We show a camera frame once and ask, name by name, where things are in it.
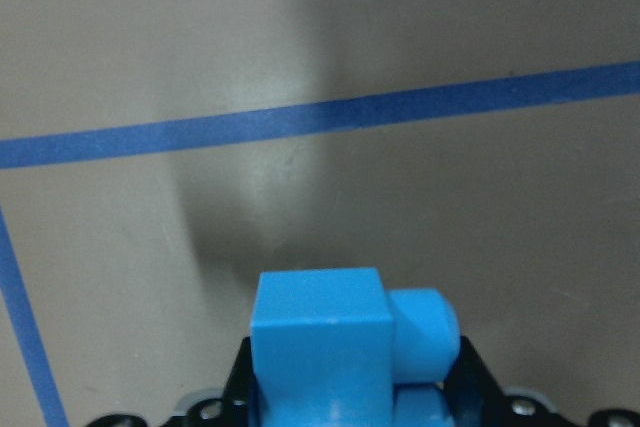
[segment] metal bolt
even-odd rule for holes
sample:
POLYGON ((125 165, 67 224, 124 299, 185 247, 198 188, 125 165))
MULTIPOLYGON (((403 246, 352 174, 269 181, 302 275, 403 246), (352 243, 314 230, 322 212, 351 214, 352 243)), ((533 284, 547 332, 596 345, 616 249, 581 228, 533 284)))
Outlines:
POLYGON ((633 422, 621 415, 612 415, 609 417, 607 425, 609 427, 634 427, 633 422))
POLYGON ((200 418, 202 420, 216 419, 222 414, 222 402, 213 400, 200 409, 200 418))
POLYGON ((536 404, 531 402, 529 399, 515 399, 511 402, 511 410, 518 415, 531 416, 536 413, 536 404))

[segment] gray floor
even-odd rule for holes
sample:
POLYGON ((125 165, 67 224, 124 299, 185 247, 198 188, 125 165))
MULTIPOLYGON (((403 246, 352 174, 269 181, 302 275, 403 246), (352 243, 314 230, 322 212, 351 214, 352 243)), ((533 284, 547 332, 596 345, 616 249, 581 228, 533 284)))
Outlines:
MULTIPOLYGON (((0 137, 640 59, 638 0, 0 0, 0 137)), ((640 408, 639 96, 0 171, 72 425, 222 384, 258 273, 435 286, 505 384, 640 408)), ((4 305, 0 424, 41 426, 4 305)))

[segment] blue tape line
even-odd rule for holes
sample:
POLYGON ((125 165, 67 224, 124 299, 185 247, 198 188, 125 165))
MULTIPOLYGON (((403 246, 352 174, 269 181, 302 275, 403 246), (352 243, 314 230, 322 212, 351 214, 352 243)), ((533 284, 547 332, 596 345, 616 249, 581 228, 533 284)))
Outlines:
POLYGON ((349 100, 0 141, 0 168, 31 167, 640 93, 640 61, 349 100))
POLYGON ((47 427, 68 427, 7 226, 0 210, 0 289, 47 427))

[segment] black metal part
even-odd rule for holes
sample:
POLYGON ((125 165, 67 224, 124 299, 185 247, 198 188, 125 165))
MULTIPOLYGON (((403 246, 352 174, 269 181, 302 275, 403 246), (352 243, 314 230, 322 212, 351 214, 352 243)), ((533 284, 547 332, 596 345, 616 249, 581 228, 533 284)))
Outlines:
MULTIPOLYGON (((251 341, 242 341, 231 374, 220 397, 194 404, 186 414, 174 415, 161 427, 248 427, 249 409, 257 408, 251 341)), ((456 427, 578 427, 550 412, 538 400, 505 395, 482 358, 461 338, 458 359, 444 381, 445 399, 456 427)), ((148 427, 134 415, 109 415, 87 427, 148 427)), ((587 427, 640 427, 640 414, 624 409, 594 413, 587 427)))

